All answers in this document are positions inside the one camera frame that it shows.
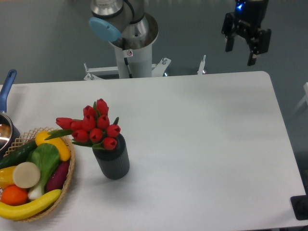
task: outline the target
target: wicker basket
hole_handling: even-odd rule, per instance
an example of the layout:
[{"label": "wicker basket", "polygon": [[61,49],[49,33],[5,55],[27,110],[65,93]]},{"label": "wicker basket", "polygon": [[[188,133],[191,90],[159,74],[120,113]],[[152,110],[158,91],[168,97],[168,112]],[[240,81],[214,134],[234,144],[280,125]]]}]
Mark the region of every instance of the wicker basket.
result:
[{"label": "wicker basket", "polygon": [[[25,143],[27,143],[29,141],[34,140],[35,136],[40,131],[43,131],[43,130],[52,131],[52,130],[55,130],[55,129],[48,128],[48,127],[46,127],[46,128],[35,128],[34,130],[30,130],[29,132],[25,132],[23,135],[20,135],[20,137],[17,138],[15,140],[15,142],[13,142],[11,144],[11,146],[6,151],[4,156],[9,155],[12,151],[14,151],[18,147],[22,146],[23,144],[25,144]],[[69,137],[67,137],[67,136],[66,137],[62,137],[61,139],[68,146],[68,148],[69,148],[69,150],[71,152],[71,158],[70,158],[70,165],[69,165],[68,174],[66,176],[66,181],[65,181],[64,186],[62,188],[61,195],[60,195],[59,199],[53,205],[49,206],[47,209],[43,210],[42,212],[37,213],[37,214],[35,214],[32,217],[29,217],[29,218],[26,218],[26,219],[23,219],[23,220],[17,220],[17,221],[31,222],[31,221],[43,218],[44,216],[46,216],[49,213],[51,213],[60,204],[60,202],[63,200],[64,196],[66,195],[66,193],[68,191],[68,187],[69,187],[70,182],[72,180],[72,176],[73,176],[73,172],[74,172],[74,168],[75,168],[75,149],[74,149],[74,146],[73,146],[71,140],[69,139]]]}]

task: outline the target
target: yellow banana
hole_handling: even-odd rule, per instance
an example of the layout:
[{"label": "yellow banana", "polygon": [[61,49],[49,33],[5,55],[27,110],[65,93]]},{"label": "yellow banana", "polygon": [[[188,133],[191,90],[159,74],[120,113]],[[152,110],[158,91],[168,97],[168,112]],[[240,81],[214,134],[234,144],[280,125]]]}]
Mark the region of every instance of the yellow banana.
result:
[{"label": "yellow banana", "polygon": [[0,202],[0,217],[9,220],[22,220],[29,218],[49,207],[52,203],[58,200],[60,194],[61,190],[55,189],[34,201],[18,206],[10,206]]}]

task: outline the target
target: blue handle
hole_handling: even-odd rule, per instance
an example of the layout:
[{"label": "blue handle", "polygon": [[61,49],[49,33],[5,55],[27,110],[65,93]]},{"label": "blue handle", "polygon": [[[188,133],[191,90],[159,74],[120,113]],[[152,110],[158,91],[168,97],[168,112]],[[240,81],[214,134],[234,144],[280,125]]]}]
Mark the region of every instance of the blue handle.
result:
[{"label": "blue handle", "polygon": [[115,26],[100,18],[90,18],[89,26],[98,37],[108,42],[114,42],[121,36]]},{"label": "blue handle", "polygon": [[17,71],[12,69],[9,71],[8,76],[5,79],[5,82],[0,91],[0,112],[6,112],[6,102],[16,75]]}]

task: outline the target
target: tulip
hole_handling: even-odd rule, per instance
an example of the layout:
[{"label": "tulip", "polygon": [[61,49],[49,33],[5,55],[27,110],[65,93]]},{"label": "tulip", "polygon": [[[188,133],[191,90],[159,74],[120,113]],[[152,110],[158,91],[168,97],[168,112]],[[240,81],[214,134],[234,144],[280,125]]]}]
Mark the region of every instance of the tulip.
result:
[{"label": "tulip", "polygon": [[73,131],[76,131],[76,130],[79,130],[79,129],[82,129],[82,124],[83,124],[83,121],[82,120],[74,120],[71,124],[71,129]]},{"label": "tulip", "polygon": [[110,125],[107,129],[107,136],[109,137],[117,137],[120,134],[121,128],[117,124]]},{"label": "tulip", "polygon": [[82,121],[82,128],[85,131],[91,131],[93,128],[95,128],[95,119],[94,119],[94,117],[90,116],[90,115],[86,115],[83,118],[83,121]]},{"label": "tulip", "polygon": [[91,106],[86,106],[84,109],[83,109],[83,116],[87,116],[87,115],[91,115],[93,116],[94,118],[96,117],[96,112],[94,110],[93,107]]},{"label": "tulip", "polygon": [[90,140],[93,143],[98,143],[101,141],[103,138],[103,131],[100,130],[99,128],[93,128],[92,131],[90,132]]},{"label": "tulip", "polygon": [[96,101],[96,109],[101,113],[101,115],[108,114],[108,106],[103,99],[99,99]]},{"label": "tulip", "polygon": [[71,129],[71,123],[73,119],[60,117],[56,118],[56,124],[59,125],[62,129]]},{"label": "tulip", "polygon": [[109,118],[106,115],[102,115],[97,119],[97,127],[105,130],[109,126]]},{"label": "tulip", "polygon": [[116,140],[111,137],[106,137],[103,140],[103,147],[106,150],[113,150],[116,147]]},{"label": "tulip", "polygon": [[89,135],[84,129],[74,131],[72,136],[77,142],[87,142],[89,140]]}]

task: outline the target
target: pot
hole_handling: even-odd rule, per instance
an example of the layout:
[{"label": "pot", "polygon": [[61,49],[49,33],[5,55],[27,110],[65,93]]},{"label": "pot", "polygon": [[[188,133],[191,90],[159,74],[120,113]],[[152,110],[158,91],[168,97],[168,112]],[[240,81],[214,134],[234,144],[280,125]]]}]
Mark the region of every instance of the pot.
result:
[{"label": "pot", "polygon": [[2,160],[11,143],[20,135],[11,119],[6,115],[7,98],[16,75],[16,70],[10,70],[0,91],[0,160]]}]

